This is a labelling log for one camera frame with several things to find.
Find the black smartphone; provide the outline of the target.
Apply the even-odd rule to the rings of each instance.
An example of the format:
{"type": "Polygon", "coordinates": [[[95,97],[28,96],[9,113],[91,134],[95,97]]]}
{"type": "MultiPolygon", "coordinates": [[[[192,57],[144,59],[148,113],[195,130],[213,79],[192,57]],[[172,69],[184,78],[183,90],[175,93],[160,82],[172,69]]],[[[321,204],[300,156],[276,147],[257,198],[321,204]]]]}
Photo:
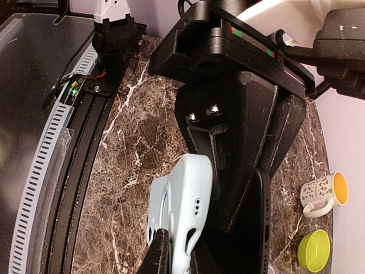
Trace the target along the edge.
{"type": "Polygon", "coordinates": [[[256,169],[230,232],[205,226],[204,241],[221,273],[267,273],[270,253],[270,178],[256,169]]]}

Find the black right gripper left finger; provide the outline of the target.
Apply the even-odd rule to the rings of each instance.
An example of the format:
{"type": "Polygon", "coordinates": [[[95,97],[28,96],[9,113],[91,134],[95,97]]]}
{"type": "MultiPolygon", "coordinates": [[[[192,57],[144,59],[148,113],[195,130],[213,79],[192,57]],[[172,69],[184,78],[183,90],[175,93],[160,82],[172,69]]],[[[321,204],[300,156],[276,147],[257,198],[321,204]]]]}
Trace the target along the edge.
{"type": "Polygon", "coordinates": [[[138,270],[138,274],[168,274],[170,273],[170,242],[169,232],[158,229],[151,246],[138,270]]]}

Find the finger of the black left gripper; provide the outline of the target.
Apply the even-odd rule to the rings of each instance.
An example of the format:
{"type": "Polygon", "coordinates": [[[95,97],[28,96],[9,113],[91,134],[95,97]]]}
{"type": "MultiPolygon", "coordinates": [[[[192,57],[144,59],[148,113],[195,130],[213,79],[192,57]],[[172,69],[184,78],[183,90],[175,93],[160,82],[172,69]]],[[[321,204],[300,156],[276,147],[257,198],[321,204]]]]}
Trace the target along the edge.
{"type": "Polygon", "coordinates": [[[258,163],[270,178],[280,167],[305,117],[305,100],[293,94],[277,98],[258,163]]]}
{"type": "Polygon", "coordinates": [[[248,71],[177,90],[175,117],[192,154],[213,166],[209,221],[229,232],[238,217],[269,129],[277,87],[248,71]]]}

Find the light blue phone case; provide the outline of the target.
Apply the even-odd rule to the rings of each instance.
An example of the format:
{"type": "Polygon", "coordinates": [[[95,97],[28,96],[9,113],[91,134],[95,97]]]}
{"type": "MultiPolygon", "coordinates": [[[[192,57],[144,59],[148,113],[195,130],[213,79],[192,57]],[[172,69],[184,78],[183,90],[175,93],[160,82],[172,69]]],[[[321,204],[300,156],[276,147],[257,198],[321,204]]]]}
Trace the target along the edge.
{"type": "Polygon", "coordinates": [[[146,231],[152,244],[158,229],[169,233],[169,270],[190,273],[191,253],[209,211],[213,168],[205,155],[185,154],[173,170],[153,180],[146,231]]]}

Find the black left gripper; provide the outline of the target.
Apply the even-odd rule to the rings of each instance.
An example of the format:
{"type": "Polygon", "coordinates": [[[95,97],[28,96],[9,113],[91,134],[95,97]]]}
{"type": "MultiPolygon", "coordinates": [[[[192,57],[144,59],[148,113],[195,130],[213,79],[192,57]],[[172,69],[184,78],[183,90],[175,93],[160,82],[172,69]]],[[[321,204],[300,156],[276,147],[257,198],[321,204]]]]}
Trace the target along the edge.
{"type": "Polygon", "coordinates": [[[149,74],[182,83],[201,83],[237,71],[306,97],[316,91],[314,76],[243,21],[209,3],[194,3],[174,25],[149,63],[149,74]]]}

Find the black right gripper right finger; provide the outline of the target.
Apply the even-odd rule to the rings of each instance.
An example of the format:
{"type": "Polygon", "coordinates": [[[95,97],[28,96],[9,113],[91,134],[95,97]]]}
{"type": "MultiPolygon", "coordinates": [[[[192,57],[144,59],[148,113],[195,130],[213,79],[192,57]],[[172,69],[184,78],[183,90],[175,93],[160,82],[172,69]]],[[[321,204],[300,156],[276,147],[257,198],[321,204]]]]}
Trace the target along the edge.
{"type": "Polygon", "coordinates": [[[220,274],[213,257],[204,241],[198,241],[191,253],[192,274],[220,274]]]}

